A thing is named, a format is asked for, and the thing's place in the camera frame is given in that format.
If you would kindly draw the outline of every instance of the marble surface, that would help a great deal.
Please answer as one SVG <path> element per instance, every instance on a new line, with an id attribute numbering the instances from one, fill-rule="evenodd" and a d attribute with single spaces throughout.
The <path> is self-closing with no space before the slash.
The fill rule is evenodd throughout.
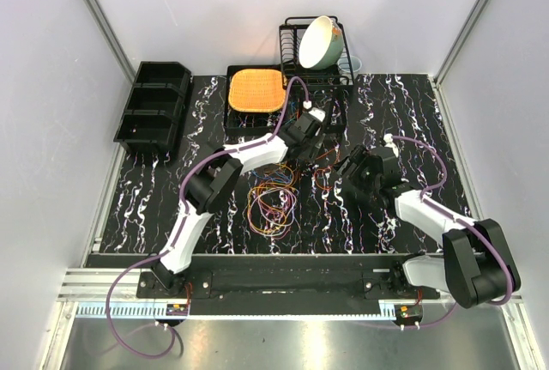
<path id="1" fill-rule="evenodd" d="M 224 76 L 196 76 L 190 110 L 177 153 L 166 156 L 126 155 L 100 252 L 158 252 L 172 231 L 178 209 L 178 187 L 206 142 L 235 143 L 223 131 L 226 94 Z M 442 117 L 427 76 L 359 76 L 346 100 L 348 126 L 342 136 L 328 137 L 321 153 L 335 149 L 314 165 L 289 163 L 299 170 L 296 222 L 280 240 L 251 232 L 246 214 L 248 190 L 260 182 L 242 176 L 222 211 L 204 229 L 195 252 L 258 253 L 373 253 L 437 250 L 437 244 L 417 228 L 370 208 L 331 170 L 314 179 L 317 168 L 328 167 L 358 144 L 378 144 L 386 133 L 418 138 L 434 146 L 446 162 L 449 177 L 433 197 L 451 209 L 469 215 L 468 204 L 444 132 Z M 400 144 L 404 177 L 420 185 L 434 184 L 440 176 L 428 152 Z M 318 185 L 327 186 L 323 190 Z"/>

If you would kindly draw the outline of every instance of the orange plate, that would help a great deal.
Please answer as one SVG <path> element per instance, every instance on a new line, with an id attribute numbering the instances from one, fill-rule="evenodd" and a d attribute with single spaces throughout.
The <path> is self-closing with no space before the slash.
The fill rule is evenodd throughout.
<path id="1" fill-rule="evenodd" d="M 286 92 L 277 70 L 241 70 L 231 80 L 229 106 L 240 112 L 274 112 L 284 105 Z"/>

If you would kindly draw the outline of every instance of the black wire rack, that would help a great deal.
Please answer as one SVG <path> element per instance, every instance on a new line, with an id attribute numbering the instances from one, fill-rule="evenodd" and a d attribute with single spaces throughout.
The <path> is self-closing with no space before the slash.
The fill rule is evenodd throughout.
<path id="1" fill-rule="evenodd" d="M 307 85 L 315 106 L 321 107 L 327 113 L 325 132 L 327 134 L 341 134 L 347 128 L 346 98 L 353 93 L 355 76 L 351 66 L 351 57 L 347 45 L 345 28 L 336 16 L 330 18 L 335 21 L 343 35 L 343 52 L 338 63 L 323 70 L 310 70 L 299 63 L 299 45 L 305 34 L 305 30 L 317 16 L 293 16 L 286 18 L 284 24 L 279 26 L 281 45 L 281 72 L 282 85 L 286 87 L 287 81 L 293 76 L 299 76 Z M 348 69 L 349 76 L 342 75 L 337 66 Z M 303 90 L 301 86 L 292 88 L 301 99 Z"/>

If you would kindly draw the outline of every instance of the white connector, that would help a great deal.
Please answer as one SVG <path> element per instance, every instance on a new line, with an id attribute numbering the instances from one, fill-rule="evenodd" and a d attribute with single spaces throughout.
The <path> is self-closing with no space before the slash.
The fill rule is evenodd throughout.
<path id="1" fill-rule="evenodd" d="M 385 147 L 393 149 L 393 153 L 395 153 L 395 156 L 398 157 L 398 147 L 396 147 L 395 141 L 393 140 L 393 135 L 385 134 L 383 136 L 383 140 L 385 141 Z"/>

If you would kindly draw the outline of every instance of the reflective floor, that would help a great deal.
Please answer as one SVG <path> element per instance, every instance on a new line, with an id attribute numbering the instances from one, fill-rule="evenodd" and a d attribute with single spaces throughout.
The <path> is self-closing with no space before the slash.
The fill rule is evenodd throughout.
<path id="1" fill-rule="evenodd" d="M 425 307 L 425 322 L 443 314 Z M 120 319 L 121 335 L 148 320 Z M 389 331 L 357 322 L 197 321 L 176 327 L 181 343 L 157 361 L 116 347 L 107 322 L 77 318 L 63 369 L 516 369 L 502 312 L 494 307 L 458 309 L 446 323 L 421 331 Z M 160 352 L 168 333 L 148 328 L 128 338 L 144 353 Z"/>

